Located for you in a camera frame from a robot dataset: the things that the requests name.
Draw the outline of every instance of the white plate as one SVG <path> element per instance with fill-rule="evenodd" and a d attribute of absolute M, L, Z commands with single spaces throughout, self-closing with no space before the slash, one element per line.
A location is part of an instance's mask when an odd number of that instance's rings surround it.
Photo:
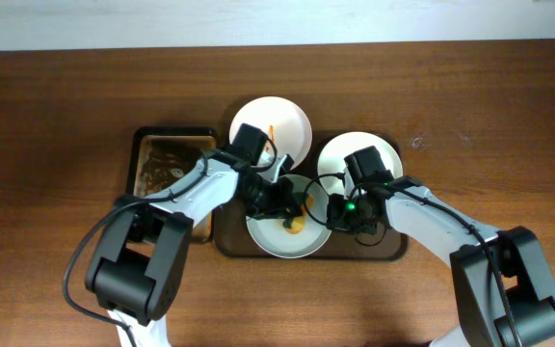
<path fill-rule="evenodd" d="M 380 137 L 365 132 L 345 133 L 329 141 L 318 157 L 318 174 L 343 173 L 346 169 L 344 158 L 370 146 L 378 149 L 384 166 L 391 170 L 393 178 L 401 177 L 404 174 L 402 161 L 395 149 Z M 327 193 L 344 194 L 344 185 L 339 179 L 323 177 L 320 182 Z"/>
<path fill-rule="evenodd" d="M 274 143 L 277 154 L 290 154 L 295 162 L 292 169 L 303 162 L 312 145 L 312 127 L 304 111 L 294 102 L 282 97 L 265 96 L 247 103 L 230 125 L 228 138 L 232 143 L 242 123 L 255 126 L 271 138 L 274 127 Z"/>
<path fill-rule="evenodd" d="M 309 178 L 297 174 L 286 174 L 293 182 L 294 192 L 302 192 L 309 183 Z M 314 183 L 307 191 L 314 197 L 310 211 L 321 221 L 327 219 L 327 204 L 329 196 L 323 188 Z M 251 238 L 268 254 L 283 258 L 298 258 L 316 252 L 329 239 L 331 231 L 314 222 L 309 216 L 305 217 L 304 229 L 298 234 L 290 234 L 282 226 L 283 220 L 250 219 L 248 230 Z"/>

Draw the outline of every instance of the wooden table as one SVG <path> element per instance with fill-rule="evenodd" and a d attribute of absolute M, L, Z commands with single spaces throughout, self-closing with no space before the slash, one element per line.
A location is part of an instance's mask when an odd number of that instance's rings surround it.
<path fill-rule="evenodd" d="M 555 40 L 0 53 L 0 346 L 118 345 L 61 282 L 124 189 L 132 134 L 224 136 L 261 95 L 293 100 L 315 130 L 389 134 L 442 200 L 534 230 L 555 275 Z M 72 295 L 97 308 L 89 257 Z M 180 346 L 400 346 L 458 323 L 449 269 L 416 242 L 395 263 L 193 246 L 168 320 Z"/>

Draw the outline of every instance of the brown tray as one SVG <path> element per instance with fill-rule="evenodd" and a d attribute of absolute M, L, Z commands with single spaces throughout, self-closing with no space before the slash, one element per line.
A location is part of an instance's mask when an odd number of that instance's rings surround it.
<path fill-rule="evenodd" d="M 322 148 L 333 137 L 343 131 L 314 131 L 312 150 L 307 160 L 293 171 L 308 177 L 316 176 L 316 164 Z M 376 133 L 389 142 L 400 154 L 397 143 L 390 137 Z M 245 208 L 238 200 L 233 200 L 213 212 L 213 242 L 220 252 L 232 257 L 274 257 L 263 251 L 251 238 L 246 225 Z M 359 240 L 374 244 L 383 235 L 379 230 L 376 236 L 360 235 Z M 315 253 L 304 259 L 341 259 L 341 260 L 376 260 L 394 261 L 402 257 L 409 246 L 409 238 L 393 229 L 386 231 L 383 241 L 377 246 L 361 246 L 353 235 L 333 232 L 327 243 Z"/>

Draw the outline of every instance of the robotic arm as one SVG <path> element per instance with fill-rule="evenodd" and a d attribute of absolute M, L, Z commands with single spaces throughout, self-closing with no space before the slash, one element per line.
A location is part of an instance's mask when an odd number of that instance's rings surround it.
<path fill-rule="evenodd" d="M 262 131 L 243 125 L 231 146 L 209 152 L 173 186 L 148 197 L 159 202 L 125 210 L 104 228 L 85 285 L 111 317 L 131 327 L 135 344 L 169 345 L 164 317 L 181 282 L 191 229 L 214 208 L 237 198 L 253 218 L 302 215 L 292 183 L 279 177 L 292 166 L 290 157 L 279 157 L 267 167 L 251 165 L 267 140 Z M 555 281 L 531 231 L 484 225 L 438 200 L 417 180 L 393 179 L 373 147 L 345 160 L 349 197 L 330 197 L 328 227 L 373 233 L 376 223 L 387 224 L 452 269 L 461 326 L 432 346 L 529 346 L 555 336 Z M 185 194 L 169 199 L 181 191 Z M 138 200 L 123 196 L 115 206 Z M 152 256 L 127 249 L 127 242 L 154 244 Z M 493 257 L 481 252 L 482 247 Z M 494 266 L 507 277 L 517 276 L 518 286 L 506 293 L 497 290 Z M 121 327 L 119 336 L 122 345 L 131 344 Z"/>

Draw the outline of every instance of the white wall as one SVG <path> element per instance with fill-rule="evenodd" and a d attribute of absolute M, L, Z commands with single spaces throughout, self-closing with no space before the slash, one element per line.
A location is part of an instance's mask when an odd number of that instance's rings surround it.
<path fill-rule="evenodd" d="M 555 38 L 555 0 L 0 0 L 0 50 Z"/>

